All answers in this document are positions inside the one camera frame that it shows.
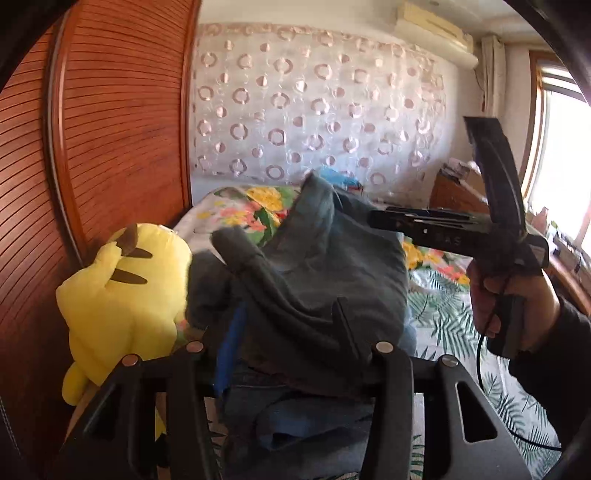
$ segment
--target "leaf pattern bedsheet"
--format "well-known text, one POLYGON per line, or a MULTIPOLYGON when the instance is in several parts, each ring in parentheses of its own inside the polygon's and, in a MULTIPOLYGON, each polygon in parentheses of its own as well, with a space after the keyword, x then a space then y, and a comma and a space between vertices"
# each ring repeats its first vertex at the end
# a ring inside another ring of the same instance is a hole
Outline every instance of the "leaf pattern bedsheet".
MULTIPOLYGON (((273 236, 299 194, 295 187, 225 187, 208 194, 195 205, 175 227, 193 252, 209 249, 210 234, 222 227, 239 225, 249 239, 263 246, 273 236)), ((434 249, 417 247, 410 238, 403 243, 407 256, 410 287, 408 304, 417 329, 416 356, 437 359, 450 353, 460 359, 476 378, 478 333, 472 322, 472 307, 466 267, 467 257, 434 249)), ((177 344, 199 336, 183 322, 178 326, 177 344)), ((554 429, 545 410, 510 376, 508 361, 482 349, 483 383, 489 401, 505 424, 538 443, 557 445, 554 429)), ((423 419, 422 395, 415 399, 413 458, 411 479, 422 476, 423 419)), ((208 404, 212 440, 217 451, 224 440, 225 429, 215 420, 213 403, 208 404)), ((559 454, 532 447, 517 440, 517 445, 532 473, 539 479, 556 462, 559 454)), ((348 473, 339 480, 356 479, 348 473)))

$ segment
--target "window frame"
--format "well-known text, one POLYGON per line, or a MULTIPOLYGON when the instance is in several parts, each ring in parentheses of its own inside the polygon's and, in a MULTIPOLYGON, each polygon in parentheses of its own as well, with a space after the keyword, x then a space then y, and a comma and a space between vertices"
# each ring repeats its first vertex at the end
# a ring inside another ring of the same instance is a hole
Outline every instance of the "window frame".
MULTIPOLYGON (((531 78, 531 97, 530 97, 530 120, 525 139, 524 158, 519 169, 519 182, 521 183, 521 194, 524 199, 528 199, 532 193, 538 168, 541 164, 541 157, 544 154, 545 128, 547 122, 547 96, 549 91, 569 95, 578 100, 584 101, 584 98, 571 93, 561 92, 560 89, 545 89, 542 85, 543 65, 555 64, 562 69, 566 68, 560 59, 550 51, 530 50, 530 78, 531 78)), ((583 216, 581 227, 574 245, 582 250, 582 243, 591 225, 591 200, 587 206, 587 211, 583 216)))

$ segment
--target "human hand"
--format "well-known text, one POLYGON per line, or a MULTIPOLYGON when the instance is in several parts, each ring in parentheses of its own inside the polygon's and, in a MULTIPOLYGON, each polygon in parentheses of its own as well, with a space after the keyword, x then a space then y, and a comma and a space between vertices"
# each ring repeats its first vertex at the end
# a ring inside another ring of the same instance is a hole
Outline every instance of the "human hand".
MULTIPOLYGON (((497 315, 492 318, 488 330, 484 332, 484 329, 495 307, 496 295, 501 292, 506 278, 487 278, 482 287, 482 275, 474 260, 468 265, 466 274, 470 279, 470 297, 476 330, 485 333, 488 338, 494 338, 501 330, 501 321, 497 315)), ((509 280, 504 295, 520 295, 525 298, 520 350, 535 351, 545 342, 560 314, 560 303, 548 276, 544 272, 543 275, 514 275, 509 280)))

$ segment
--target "pikachu plush toy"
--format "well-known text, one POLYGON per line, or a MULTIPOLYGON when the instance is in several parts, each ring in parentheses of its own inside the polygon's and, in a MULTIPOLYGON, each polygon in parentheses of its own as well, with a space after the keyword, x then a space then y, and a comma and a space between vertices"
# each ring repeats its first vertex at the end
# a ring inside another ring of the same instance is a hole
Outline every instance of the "pikachu plush toy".
POLYGON ((95 261, 56 291, 74 363, 62 386, 70 405, 101 385, 128 353, 168 355, 184 317, 191 251, 173 231, 134 224, 113 235, 95 261))

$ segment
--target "wooden desk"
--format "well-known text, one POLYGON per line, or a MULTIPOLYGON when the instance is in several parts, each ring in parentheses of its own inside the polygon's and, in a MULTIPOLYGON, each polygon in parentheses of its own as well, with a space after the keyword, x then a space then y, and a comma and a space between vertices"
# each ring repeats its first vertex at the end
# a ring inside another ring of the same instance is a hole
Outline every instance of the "wooden desk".
POLYGON ((591 316, 591 297, 580 285, 573 273, 568 271, 558 257, 550 255, 550 265, 545 269, 554 288, 575 305, 587 317, 591 316))
POLYGON ((429 200, 430 208, 445 208, 456 212, 489 213, 488 204, 458 180, 442 173, 435 178, 429 200))

